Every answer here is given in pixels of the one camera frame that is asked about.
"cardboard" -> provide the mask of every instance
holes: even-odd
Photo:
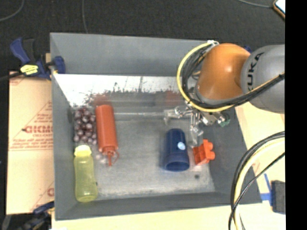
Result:
[[[7,214],[30,213],[54,200],[51,81],[9,82]]]

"blue cup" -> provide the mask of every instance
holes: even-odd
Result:
[[[186,138],[181,129],[173,128],[166,133],[162,167],[173,172],[185,171],[190,167]]]

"orange bottle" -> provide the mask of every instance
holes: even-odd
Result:
[[[108,157],[108,165],[111,166],[112,157],[116,155],[117,160],[119,156],[114,110],[110,105],[100,105],[96,107],[95,113],[98,150]]]

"clamp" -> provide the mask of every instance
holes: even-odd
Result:
[[[51,80],[51,66],[58,73],[65,73],[65,63],[61,56],[57,56],[53,61],[46,63],[44,57],[36,59],[33,51],[34,39],[23,40],[21,37],[15,39],[10,44],[13,55],[21,60],[20,71],[25,76],[33,76]]]

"yellow bottle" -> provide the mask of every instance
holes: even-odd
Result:
[[[90,202],[97,198],[98,189],[94,176],[94,161],[91,148],[81,145],[75,149],[75,196],[79,202]]]

